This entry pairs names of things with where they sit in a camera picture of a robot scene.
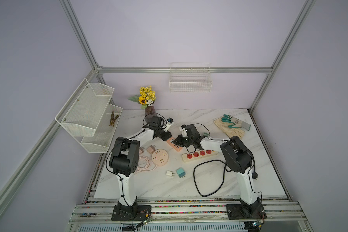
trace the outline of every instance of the beige glove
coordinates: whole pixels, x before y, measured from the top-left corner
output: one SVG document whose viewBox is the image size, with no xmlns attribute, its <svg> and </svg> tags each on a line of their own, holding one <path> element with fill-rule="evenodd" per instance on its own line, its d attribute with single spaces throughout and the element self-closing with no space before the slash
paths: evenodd
<svg viewBox="0 0 348 232">
<path fill-rule="evenodd" d="M 214 124 L 219 127 L 224 133 L 227 134 L 228 137 L 238 136 L 239 138 L 242 138 L 245 134 L 245 131 L 243 131 L 240 128 L 229 128 L 229 123 L 222 122 L 222 117 L 214 120 Z"/>
</svg>

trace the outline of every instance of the wire shelf rack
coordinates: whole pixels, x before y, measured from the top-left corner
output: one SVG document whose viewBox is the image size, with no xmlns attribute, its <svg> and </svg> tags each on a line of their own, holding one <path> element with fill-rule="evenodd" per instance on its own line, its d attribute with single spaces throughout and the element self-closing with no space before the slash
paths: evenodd
<svg viewBox="0 0 348 232">
<path fill-rule="evenodd" d="M 210 63 L 170 63 L 170 92 L 206 93 L 212 89 Z"/>
<path fill-rule="evenodd" d="M 122 108 L 110 104 L 114 88 L 86 79 L 82 84 L 85 87 L 67 113 L 61 109 L 55 119 L 89 153 L 107 152 L 119 121 L 118 117 L 109 126 L 111 114 L 120 116 Z"/>
</svg>

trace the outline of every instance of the white marble tabletop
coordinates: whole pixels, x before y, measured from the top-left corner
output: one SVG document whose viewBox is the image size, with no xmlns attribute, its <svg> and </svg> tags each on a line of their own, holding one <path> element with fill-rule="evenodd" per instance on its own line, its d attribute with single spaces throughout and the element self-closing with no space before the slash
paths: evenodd
<svg viewBox="0 0 348 232">
<path fill-rule="evenodd" d="M 286 194 L 246 109 L 167 109 L 157 110 L 157 113 L 165 118 L 170 117 L 174 120 L 174 123 L 169 129 L 174 138 L 180 134 L 180 126 L 183 124 L 189 125 L 194 123 L 204 124 L 210 130 L 211 137 L 228 138 L 227 135 L 213 123 L 215 119 L 221 117 L 223 114 L 232 115 L 251 124 L 250 131 L 245 132 L 242 142 L 250 149 L 255 157 L 256 172 L 258 173 L 258 178 L 254 180 L 255 192 L 262 191 L 263 198 L 286 198 Z M 138 132 L 143 126 L 143 118 L 144 110 L 123 110 L 112 144 L 115 144 L 114 141 L 119 136 L 128 137 Z M 196 128 L 200 134 L 207 132 L 207 130 L 201 125 L 196 125 Z M 201 197 L 195 188 L 193 182 L 194 167 L 208 160 L 224 160 L 222 153 L 219 152 L 218 155 L 215 156 L 184 163 L 181 155 L 188 153 L 186 148 L 177 152 L 160 138 L 155 138 L 143 145 L 145 152 L 141 155 L 151 157 L 151 155 L 146 151 L 147 147 L 150 145 L 155 146 L 156 149 L 166 150 L 169 154 L 169 161 L 166 165 L 157 167 L 153 171 L 134 173 L 135 192 L 138 199 L 184 200 L 240 198 L 240 188 L 237 184 L 237 178 L 234 172 L 226 172 L 223 187 L 213 196 Z M 223 179 L 223 167 L 223 163 L 216 161 L 201 165 L 196 169 L 195 175 L 197 186 L 203 195 L 213 192 L 219 187 Z M 174 177 L 166 176 L 166 171 L 170 170 L 176 173 L 176 170 L 179 168 L 183 168 L 186 172 L 185 178 L 179 178 L 177 175 Z M 97 184 L 94 198 L 119 199 L 119 196 L 120 193 L 116 175 L 109 173 L 104 166 Z"/>
</svg>

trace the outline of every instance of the flower vase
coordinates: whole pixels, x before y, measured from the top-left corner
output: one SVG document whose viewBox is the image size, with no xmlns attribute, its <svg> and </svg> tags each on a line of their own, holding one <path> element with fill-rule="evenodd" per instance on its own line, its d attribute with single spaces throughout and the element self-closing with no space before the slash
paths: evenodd
<svg viewBox="0 0 348 232">
<path fill-rule="evenodd" d="M 144 114 L 146 116 L 146 123 L 150 122 L 151 118 L 153 116 L 157 116 L 155 108 L 152 106 L 147 106 L 146 109 L 144 109 Z"/>
</svg>

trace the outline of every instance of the black cable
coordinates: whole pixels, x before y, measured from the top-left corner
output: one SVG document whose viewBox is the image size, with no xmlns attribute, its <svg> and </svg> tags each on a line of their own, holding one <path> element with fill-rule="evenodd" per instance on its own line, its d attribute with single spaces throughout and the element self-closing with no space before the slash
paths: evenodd
<svg viewBox="0 0 348 232">
<path fill-rule="evenodd" d="M 208 195 L 202 195 L 202 194 L 200 193 L 200 191 L 199 191 L 199 188 L 197 187 L 197 184 L 196 184 L 195 170 L 196 170 L 196 168 L 197 168 L 198 166 L 203 165 L 203 164 L 206 164 L 206 163 L 209 163 L 209 162 L 213 162 L 213 161 L 219 161 L 219 162 L 224 163 L 223 181 L 222 181 L 222 183 L 220 184 L 220 186 L 219 186 L 219 188 L 218 188 L 217 190 L 215 190 L 214 192 L 212 192 L 212 193 L 210 193 L 210 194 L 208 194 Z M 219 189 L 222 187 L 222 185 L 223 185 L 223 183 L 224 183 L 224 177 L 225 177 L 225 174 L 226 174 L 225 171 L 227 171 L 227 172 L 232 171 L 232 170 L 228 171 L 228 170 L 226 169 L 226 167 L 227 167 L 227 164 L 226 164 L 225 162 L 223 162 L 222 160 L 210 160 L 210 161 L 206 161 L 206 162 L 204 162 L 204 163 L 200 163 L 199 165 L 197 165 L 197 166 L 193 169 L 193 181 L 195 182 L 196 189 L 197 189 L 198 193 L 200 194 L 200 196 L 202 196 L 202 197 L 208 197 L 208 196 L 211 196 L 211 195 L 213 195 L 214 193 L 216 193 L 216 192 L 219 191 Z"/>
<path fill-rule="evenodd" d="M 209 138 L 210 140 L 214 140 L 214 141 L 229 141 L 229 139 L 227 140 L 226 138 L 225 139 L 212 139 L 212 138 Z"/>
<path fill-rule="evenodd" d="M 186 147 L 187 151 L 188 151 L 188 147 Z M 195 148 L 195 151 L 197 151 L 197 149 Z M 195 151 L 192 151 L 192 152 L 195 152 Z M 191 153 L 191 151 L 188 151 L 189 153 Z"/>
<path fill-rule="evenodd" d="M 258 194 L 258 193 L 261 193 L 260 195 L 260 205 L 262 205 L 262 197 L 263 197 L 263 192 L 262 191 L 259 191 L 259 192 L 254 192 L 255 194 Z"/>
<path fill-rule="evenodd" d="M 149 114 L 147 114 L 146 116 L 144 116 L 144 118 L 143 118 L 143 125 L 144 125 L 144 126 L 147 125 L 147 124 L 144 124 L 144 119 L 146 119 L 146 117 L 147 117 L 148 115 L 150 115 L 150 114 L 158 114 L 158 113 L 152 112 L 152 113 L 149 113 Z M 163 126 L 164 126 L 164 123 L 166 122 L 166 119 L 165 119 L 161 114 L 158 114 L 158 115 L 160 115 L 161 118 L 164 120 L 164 121 L 162 122 L 162 125 L 160 126 L 160 127 L 163 127 Z"/>
<path fill-rule="evenodd" d="M 199 124 L 199 125 L 201 125 L 201 126 L 203 126 L 203 127 L 205 127 L 203 124 L 201 124 L 201 123 L 195 123 L 194 125 L 196 125 L 196 124 Z"/>
<path fill-rule="evenodd" d="M 247 175 L 249 176 L 249 182 L 250 182 L 250 188 L 251 188 L 251 191 L 253 191 L 254 192 L 254 190 L 253 190 L 253 186 L 251 185 L 251 179 L 250 179 L 250 170 L 252 170 L 253 169 L 253 167 L 254 167 L 254 172 L 255 172 L 255 159 L 254 159 L 254 157 L 253 156 L 251 156 L 250 155 L 250 153 L 248 152 L 248 151 L 246 151 L 246 153 L 247 154 L 249 154 L 249 156 L 250 156 L 250 158 L 253 160 L 253 164 L 251 165 L 251 167 L 250 167 L 250 169 L 249 169 L 249 171 L 247 172 Z"/>
<path fill-rule="evenodd" d="M 134 226 L 134 219 L 138 216 L 138 214 L 133 218 L 131 225 L 125 227 L 125 229 L 131 229 L 130 232 L 131 232 L 131 231 L 135 231 L 136 229 L 138 230 L 139 227 L 142 227 L 142 226 L 145 225 L 145 224 L 144 224 L 144 221 L 147 220 L 148 218 L 150 218 L 150 216 L 145 217 L 140 223 L 138 223 L 136 226 Z"/>
</svg>

